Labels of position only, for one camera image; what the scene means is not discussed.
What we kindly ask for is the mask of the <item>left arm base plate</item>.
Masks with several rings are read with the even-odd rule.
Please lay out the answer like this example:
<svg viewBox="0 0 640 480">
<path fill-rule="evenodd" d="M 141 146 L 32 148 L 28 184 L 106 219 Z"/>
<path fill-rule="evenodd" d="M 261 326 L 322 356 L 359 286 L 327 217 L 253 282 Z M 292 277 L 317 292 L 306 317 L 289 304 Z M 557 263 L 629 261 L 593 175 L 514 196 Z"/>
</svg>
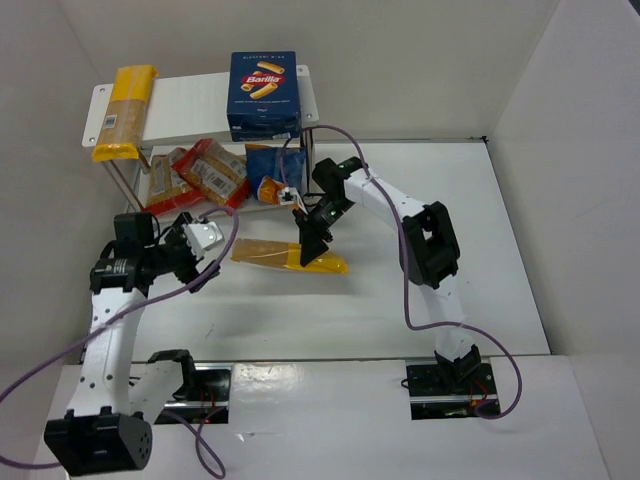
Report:
<svg viewBox="0 0 640 480">
<path fill-rule="evenodd" d="M 227 424 L 231 392 L 230 363 L 196 363 L 195 386 L 188 392 L 172 397 L 164 405 L 192 425 Z"/>
</svg>

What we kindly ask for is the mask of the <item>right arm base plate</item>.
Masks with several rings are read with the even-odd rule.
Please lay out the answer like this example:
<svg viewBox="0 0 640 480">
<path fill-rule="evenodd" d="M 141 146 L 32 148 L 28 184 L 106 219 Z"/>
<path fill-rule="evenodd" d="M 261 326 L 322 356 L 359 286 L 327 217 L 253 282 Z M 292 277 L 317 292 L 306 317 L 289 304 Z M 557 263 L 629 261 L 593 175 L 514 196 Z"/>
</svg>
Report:
<svg viewBox="0 0 640 480">
<path fill-rule="evenodd" d="M 475 409 L 489 416 L 501 413 L 493 370 L 483 362 L 471 376 L 447 387 L 435 362 L 409 362 L 400 385 L 408 391 L 411 419 L 445 420 L 477 417 Z"/>
</svg>

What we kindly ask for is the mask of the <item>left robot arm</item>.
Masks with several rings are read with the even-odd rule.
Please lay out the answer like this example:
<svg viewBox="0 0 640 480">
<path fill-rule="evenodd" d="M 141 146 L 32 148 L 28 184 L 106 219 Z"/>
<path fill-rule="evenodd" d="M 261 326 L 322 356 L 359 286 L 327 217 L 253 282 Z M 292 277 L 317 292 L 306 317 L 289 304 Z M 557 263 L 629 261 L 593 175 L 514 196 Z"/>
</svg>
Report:
<svg viewBox="0 0 640 480">
<path fill-rule="evenodd" d="M 224 236 L 216 223 L 188 213 L 162 234 L 154 226 L 149 213 L 117 215 L 115 238 L 90 273 L 92 338 L 64 416 L 44 431 L 45 444 L 72 477 L 144 469 L 152 425 L 165 404 L 196 387 L 194 360 L 184 349 L 153 353 L 132 382 L 134 344 L 154 281 L 172 274 L 197 292 L 197 265 Z"/>
</svg>

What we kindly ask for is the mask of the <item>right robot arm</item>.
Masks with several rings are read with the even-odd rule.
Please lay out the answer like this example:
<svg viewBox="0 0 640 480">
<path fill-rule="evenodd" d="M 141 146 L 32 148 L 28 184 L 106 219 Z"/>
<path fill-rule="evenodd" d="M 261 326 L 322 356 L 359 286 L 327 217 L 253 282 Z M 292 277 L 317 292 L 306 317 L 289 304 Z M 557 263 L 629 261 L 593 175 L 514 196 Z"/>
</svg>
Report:
<svg viewBox="0 0 640 480">
<path fill-rule="evenodd" d="M 294 214 L 300 264 L 305 267 L 329 250 L 330 227 L 355 204 L 394 229 L 406 248 L 399 254 L 401 269 L 422 292 L 430 323 L 443 328 L 435 347 L 440 381 L 449 391 L 458 388 L 479 368 L 481 357 L 462 328 L 465 316 L 455 279 L 460 248 L 445 205 L 424 204 L 377 176 L 368 177 L 357 157 L 341 163 L 324 159 L 312 179 L 322 190 L 320 200 L 309 212 Z"/>
</svg>

